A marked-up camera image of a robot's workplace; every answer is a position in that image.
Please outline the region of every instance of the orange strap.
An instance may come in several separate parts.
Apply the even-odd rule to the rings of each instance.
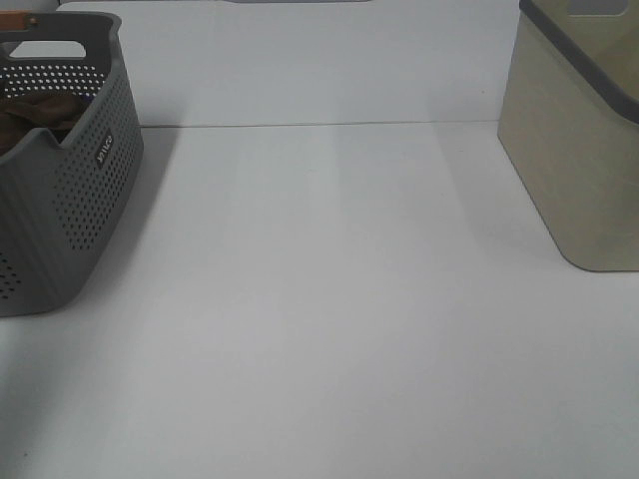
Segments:
[[[0,11],[0,30],[26,30],[29,10],[3,10]]]

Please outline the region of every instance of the white tabletop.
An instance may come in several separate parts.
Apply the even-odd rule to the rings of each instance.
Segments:
[[[496,120],[516,0],[85,2],[112,12],[144,125]]]
[[[495,133],[145,130],[83,293],[0,321],[0,477],[635,479],[639,275]]]

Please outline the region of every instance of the gray plastic basket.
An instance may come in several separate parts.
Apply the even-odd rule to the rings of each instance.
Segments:
[[[0,156],[0,316],[55,309],[85,284],[117,225],[143,155],[120,50],[108,14],[29,16],[0,42],[76,41],[82,59],[0,56],[8,96],[69,91],[93,101],[59,144],[32,130]]]

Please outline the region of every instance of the bin handle cutout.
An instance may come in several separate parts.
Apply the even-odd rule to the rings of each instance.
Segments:
[[[617,17],[628,11],[630,0],[570,0],[568,15],[573,17]]]

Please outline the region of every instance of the white surface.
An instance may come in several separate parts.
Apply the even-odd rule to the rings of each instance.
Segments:
[[[85,291],[0,320],[0,477],[635,479],[639,275],[495,133],[145,131]]]
[[[516,0],[88,2],[112,12],[144,125],[496,120]]]

